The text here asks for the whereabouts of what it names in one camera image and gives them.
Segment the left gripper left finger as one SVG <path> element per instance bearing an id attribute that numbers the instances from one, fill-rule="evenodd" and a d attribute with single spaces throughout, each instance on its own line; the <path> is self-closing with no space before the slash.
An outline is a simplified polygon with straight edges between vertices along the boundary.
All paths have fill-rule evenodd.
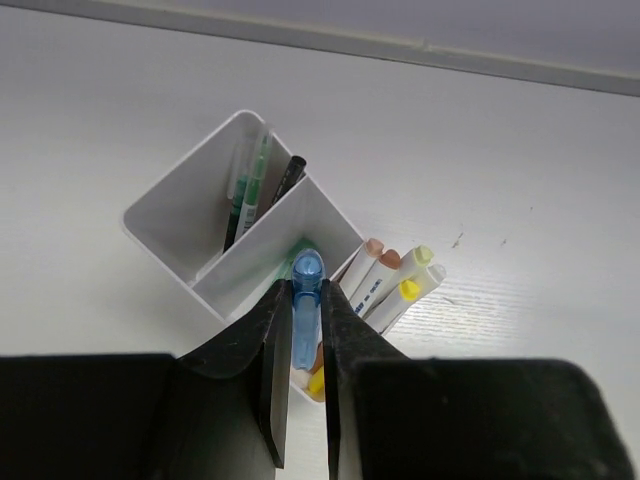
<path id="1" fill-rule="evenodd" d="M 195 350 L 1 360 L 5 479 L 271 479 L 284 465 L 291 285 Z"/>

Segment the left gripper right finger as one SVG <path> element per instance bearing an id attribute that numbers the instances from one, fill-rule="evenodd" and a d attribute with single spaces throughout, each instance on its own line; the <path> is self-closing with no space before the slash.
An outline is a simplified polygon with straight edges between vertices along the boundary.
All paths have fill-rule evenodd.
<path id="1" fill-rule="evenodd" d="M 411 359 L 321 294 L 333 479 L 626 479 L 600 390 L 549 358 Z"/>

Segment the white marker pen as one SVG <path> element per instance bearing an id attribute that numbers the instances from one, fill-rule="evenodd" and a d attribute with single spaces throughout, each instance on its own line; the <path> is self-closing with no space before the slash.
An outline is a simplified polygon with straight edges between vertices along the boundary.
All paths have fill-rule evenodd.
<path id="1" fill-rule="evenodd" d="M 434 264 L 426 266 L 412 278 L 408 279 L 410 286 L 408 299 L 404 300 L 403 306 L 397 313 L 395 313 L 389 320 L 385 321 L 380 332 L 386 333 L 390 330 L 413 304 L 438 288 L 446 276 L 447 271 L 445 267 L 441 264 Z"/>

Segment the brown white marker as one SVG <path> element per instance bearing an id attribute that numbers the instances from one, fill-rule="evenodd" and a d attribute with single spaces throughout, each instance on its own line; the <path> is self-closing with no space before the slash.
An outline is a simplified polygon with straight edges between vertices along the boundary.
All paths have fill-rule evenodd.
<path id="1" fill-rule="evenodd" d="M 356 315 L 363 318 L 382 289 L 400 268 L 401 257 L 394 249 L 385 251 L 369 269 L 361 284 L 350 299 Z"/>

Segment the yellow capped white marker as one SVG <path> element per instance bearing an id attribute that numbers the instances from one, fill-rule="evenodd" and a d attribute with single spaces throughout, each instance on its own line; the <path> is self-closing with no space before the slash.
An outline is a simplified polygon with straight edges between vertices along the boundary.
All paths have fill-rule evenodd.
<path id="1" fill-rule="evenodd" d="M 404 300 L 409 297 L 409 282 L 404 280 L 365 318 L 365 322 L 372 327 L 377 333 L 384 326 L 386 320 L 389 320 L 397 313 L 404 304 Z M 324 364 L 311 375 L 307 392 L 318 398 L 324 391 Z"/>

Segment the blue capsule eraser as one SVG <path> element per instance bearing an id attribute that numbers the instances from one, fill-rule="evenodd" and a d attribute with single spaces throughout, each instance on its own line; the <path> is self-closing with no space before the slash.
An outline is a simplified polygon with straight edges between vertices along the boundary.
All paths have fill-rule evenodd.
<path id="1" fill-rule="evenodd" d="M 320 335 L 321 289 L 325 278 L 320 254 L 302 250 L 294 260 L 292 281 L 292 367 L 310 371 L 316 361 Z"/>

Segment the peach white marker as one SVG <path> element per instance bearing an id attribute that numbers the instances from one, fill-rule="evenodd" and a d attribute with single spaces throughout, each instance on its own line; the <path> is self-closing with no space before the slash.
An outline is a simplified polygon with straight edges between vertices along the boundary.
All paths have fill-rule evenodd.
<path id="1" fill-rule="evenodd" d="M 384 243 L 376 238 L 369 238 L 360 246 L 339 282 L 343 293 L 348 299 L 352 298 L 383 251 Z"/>

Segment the clear green gel pen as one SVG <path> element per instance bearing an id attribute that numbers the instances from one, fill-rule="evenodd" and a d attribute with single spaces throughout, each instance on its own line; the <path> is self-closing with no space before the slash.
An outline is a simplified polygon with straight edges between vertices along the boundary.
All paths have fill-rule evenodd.
<path id="1" fill-rule="evenodd" d="M 268 169 L 272 149 L 272 129 L 263 125 L 258 135 L 252 169 L 241 204 L 235 240 L 238 241 L 255 223 L 262 186 Z"/>

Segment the green fineliner pen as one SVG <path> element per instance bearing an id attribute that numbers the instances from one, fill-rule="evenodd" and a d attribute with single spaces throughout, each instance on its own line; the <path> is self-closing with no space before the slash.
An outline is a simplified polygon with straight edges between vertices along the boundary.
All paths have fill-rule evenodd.
<path id="1" fill-rule="evenodd" d="M 226 252 L 234 243 L 239 215 L 244 199 L 248 171 L 250 168 L 249 140 L 241 140 L 234 150 L 231 178 L 229 180 L 228 197 L 231 199 L 231 209 L 225 234 L 223 251 Z"/>

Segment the black pen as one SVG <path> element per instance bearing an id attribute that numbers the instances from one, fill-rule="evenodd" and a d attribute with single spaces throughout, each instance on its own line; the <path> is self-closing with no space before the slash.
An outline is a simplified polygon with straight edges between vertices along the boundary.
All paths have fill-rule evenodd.
<path id="1" fill-rule="evenodd" d="M 298 155 L 293 155 L 279 181 L 270 206 L 273 207 L 304 176 L 307 162 Z"/>

